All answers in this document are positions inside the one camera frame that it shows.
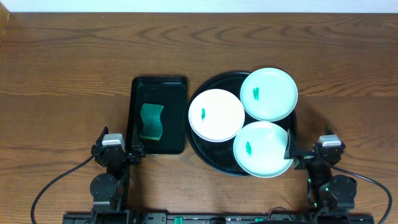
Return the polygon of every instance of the black round plate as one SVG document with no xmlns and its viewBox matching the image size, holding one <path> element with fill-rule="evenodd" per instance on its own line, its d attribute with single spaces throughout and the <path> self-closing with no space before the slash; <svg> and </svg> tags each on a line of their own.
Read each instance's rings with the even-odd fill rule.
<svg viewBox="0 0 398 224">
<path fill-rule="evenodd" d="M 227 72 L 221 75 L 217 75 L 208 81 L 206 81 L 198 90 L 193 94 L 191 100 L 187 107 L 187 117 L 189 107 L 192 100 L 195 99 L 200 93 L 211 90 L 211 89 L 222 89 L 231 92 L 236 97 L 240 99 L 241 86 L 245 78 L 250 74 L 250 72 Z M 244 125 L 250 124 L 252 122 L 258 121 L 252 118 L 245 112 Z M 273 122 L 278 124 L 285 130 L 289 128 L 292 130 L 293 135 L 297 132 L 297 120 L 295 112 L 291 112 L 286 118 Z M 188 140 L 193 148 L 193 150 L 198 154 L 200 159 L 206 162 L 212 168 L 229 175 L 236 176 L 247 176 L 250 175 L 244 171 L 239 164 L 236 162 L 233 153 L 233 143 L 232 138 L 225 142 L 209 142 L 201 137 L 199 137 L 189 124 L 189 120 L 186 119 L 186 128 Z"/>
</svg>

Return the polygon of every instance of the black tray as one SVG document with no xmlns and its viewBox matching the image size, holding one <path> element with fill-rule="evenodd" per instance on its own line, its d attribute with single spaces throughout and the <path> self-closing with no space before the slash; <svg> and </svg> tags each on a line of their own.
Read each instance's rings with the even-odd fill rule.
<svg viewBox="0 0 398 224">
<path fill-rule="evenodd" d="M 131 149 L 133 124 L 138 131 L 144 124 L 141 108 L 144 103 L 163 105 L 160 120 L 163 134 L 159 141 L 140 139 L 147 154 L 180 154 L 185 147 L 185 108 L 187 81 L 183 77 L 136 77 L 131 84 L 126 149 Z"/>
<path fill-rule="evenodd" d="M 200 93 L 206 90 L 211 90 L 211 89 L 226 90 L 231 92 L 240 99 L 240 91 L 242 83 L 250 73 L 251 72 L 227 72 L 209 79 L 207 82 L 202 84 L 191 97 L 191 100 L 187 107 L 187 117 L 188 117 L 188 110 L 192 103 L 192 100 L 195 99 L 195 97 L 197 97 Z M 243 126 L 255 121 L 258 120 L 252 118 L 250 115 L 248 115 L 245 112 L 245 119 Z M 225 142 L 209 142 L 202 139 L 197 134 L 195 134 L 195 132 L 192 131 L 188 119 L 185 123 L 186 123 L 185 131 L 187 133 L 188 140 L 193 150 L 196 152 L 196 154 L 198 154 L 200 159 L 202 159 L 212 168 L 220 172 L 223 172 L 225 174 L 236 175 L 236 176 L 250 175 L 246 171 L 244 171 L 235 160 L 233 153 L 233 143 L 235 138 L 232 138 Z M 294 110 L 286 118 L 279 121 L 275 121 L 273 123 L 278 124 L 286 131 L 288 129 L 291 129 L 293 135 L 296 136 L 297 119 Z"/>
</svg>

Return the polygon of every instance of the white background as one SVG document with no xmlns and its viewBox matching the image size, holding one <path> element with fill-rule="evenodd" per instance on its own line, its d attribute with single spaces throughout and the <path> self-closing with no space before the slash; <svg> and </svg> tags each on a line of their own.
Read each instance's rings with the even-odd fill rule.
<svg viewBox="0 0 398 224">
<path fill-rule="evenodd" d="M 398 0 L 0 0 L 10 12 L 398 12 Z"/>
</svg>

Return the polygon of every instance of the wood grain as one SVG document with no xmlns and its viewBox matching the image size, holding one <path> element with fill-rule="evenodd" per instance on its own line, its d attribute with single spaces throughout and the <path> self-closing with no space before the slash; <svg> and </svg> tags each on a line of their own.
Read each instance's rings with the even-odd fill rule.
<svg viewBox="0 0 398 224">
<path fill-rule="evenodd" d="M 38 192 L 90 156 L 103 126 L 125 133 L 131 81 L 183 75 L 188 97 L 230 70 L 278 67 L 297 82 L 298 141 L 330 125 L 347 150 L 340 167 L 398 194 L 398 15 L 13 14 L 0 46 L 0 222 L 30 223 Z M 89 212 L 90 162 L 48 189 L 39 223 Z M 305 171 L 237 178 L 202 162 L 188 141 L 177 156 L 132 168 L 129 203 L 141 210 L 263 213 L 308 208 Z M 386 194 L 358 180 L 355 212 L 379 220 Z M 387 223 L 398 222 L 393 210 Z"/>
<path fill-rule="evenodd" d="M 0 43 L 4 36 L 10 13 L 0 2 Z"/>
</svg>

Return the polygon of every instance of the green sponge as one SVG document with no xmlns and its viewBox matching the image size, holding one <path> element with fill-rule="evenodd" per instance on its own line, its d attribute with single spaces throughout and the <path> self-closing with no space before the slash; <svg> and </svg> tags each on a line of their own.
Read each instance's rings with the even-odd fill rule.
<svg viewBox="0 0 398 224">
<path fill-rule="evenodd" d="M 159 141 L 162 137 L 163 127 L 160 121 L 160 114 L 164 106 L 144 103 L 141 108 L 141 119 L 144 123 L 142 131 L 139 133 L 141 139 Z"/>
</svg>

